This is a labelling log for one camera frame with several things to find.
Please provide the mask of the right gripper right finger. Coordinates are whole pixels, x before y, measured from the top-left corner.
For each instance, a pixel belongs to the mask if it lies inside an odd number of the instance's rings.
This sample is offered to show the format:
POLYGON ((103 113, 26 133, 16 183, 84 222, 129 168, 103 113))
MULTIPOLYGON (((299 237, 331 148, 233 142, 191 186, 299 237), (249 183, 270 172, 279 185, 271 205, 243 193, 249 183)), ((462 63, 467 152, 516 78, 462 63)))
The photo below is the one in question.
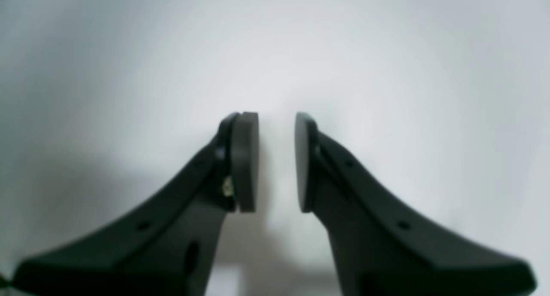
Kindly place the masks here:
POLYGON ((523 259, 458 235, 407 206, 314 118, 295 116, 297 194, 329 237, 344 296, 528 296, 523 259))

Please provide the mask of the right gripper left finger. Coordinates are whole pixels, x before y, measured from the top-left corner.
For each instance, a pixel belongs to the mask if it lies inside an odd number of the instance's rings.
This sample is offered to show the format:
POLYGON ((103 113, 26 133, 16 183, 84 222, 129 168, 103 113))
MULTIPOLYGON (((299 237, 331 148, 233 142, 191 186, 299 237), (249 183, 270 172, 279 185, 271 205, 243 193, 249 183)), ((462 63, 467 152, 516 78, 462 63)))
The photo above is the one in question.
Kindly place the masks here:
POLYGON ((32 296, 202 296, 226 215, 256 210, 259 115, 232 113, 159 192, 114 223, 25 259, 32 296))

